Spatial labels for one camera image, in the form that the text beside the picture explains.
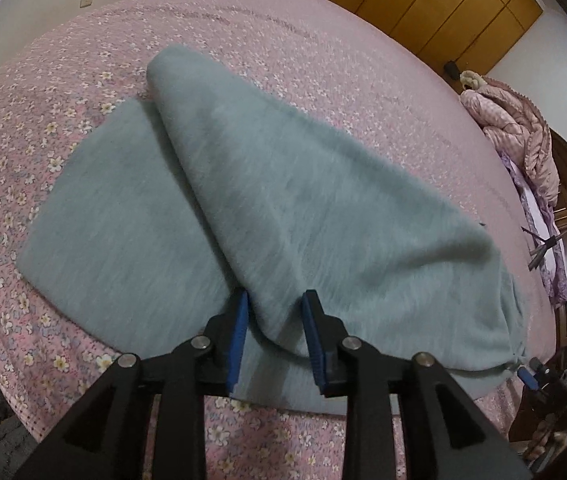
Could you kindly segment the pink quilted blanket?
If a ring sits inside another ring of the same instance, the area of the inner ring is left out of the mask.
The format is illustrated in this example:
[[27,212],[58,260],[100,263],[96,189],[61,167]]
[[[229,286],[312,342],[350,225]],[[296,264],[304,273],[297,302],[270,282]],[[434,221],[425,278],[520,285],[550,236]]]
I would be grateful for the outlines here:
[[553,138],[543,114],[509,84],[483,77],[486,86],[460,93],[462,106],[497,152],[506,154],[549,206],[556,206],[559,172],[553,159]]

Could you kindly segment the pink floral bed sheet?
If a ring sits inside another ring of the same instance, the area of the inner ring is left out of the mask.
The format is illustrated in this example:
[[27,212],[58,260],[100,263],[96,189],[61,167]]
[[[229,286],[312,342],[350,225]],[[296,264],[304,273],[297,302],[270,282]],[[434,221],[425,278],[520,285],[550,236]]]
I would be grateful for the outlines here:
[[[148,66],[172,46],[349,134],[487,229],[525,301],[525,355],[489,393],[466,394],[507,442],[522,393],[515,374],[553,353],[553,312],[527,268],[518,192],[457,94],[326,0],[124,0],[47,32],[0,70],[0,390],[37,446],[132,352],[53,307],[16,259],[70,155],[120,104],[149,99]],[[328,399],[344,403],[341,414],[270,408],[239,400],[239,382],[204,400],[205,478],[345,479],[346,399]]]

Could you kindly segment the grey-blue fleece pants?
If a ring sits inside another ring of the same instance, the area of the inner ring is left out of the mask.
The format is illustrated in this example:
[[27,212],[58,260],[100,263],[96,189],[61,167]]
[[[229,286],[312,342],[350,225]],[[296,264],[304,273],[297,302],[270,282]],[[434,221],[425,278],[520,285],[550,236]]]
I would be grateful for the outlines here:
[[65,163],[16,265],[108,346],[161,356],[244,288],[239,400],[341,414],[315,386],[300,300],[381,352],[435,356],[474,398],[525,355],[526,305],[489,232],[349,134],[213,58],[161,51]]

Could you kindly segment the plush toy on blanket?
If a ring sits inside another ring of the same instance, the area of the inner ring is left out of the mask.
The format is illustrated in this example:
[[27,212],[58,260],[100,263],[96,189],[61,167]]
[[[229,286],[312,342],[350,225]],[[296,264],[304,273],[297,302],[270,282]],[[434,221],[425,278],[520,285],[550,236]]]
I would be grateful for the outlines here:
[[479,90],[486,86],[484,78],[480,74],[475,73],[473,70],[464,70],[461,72],[459,81],[461,87],[466,90]]

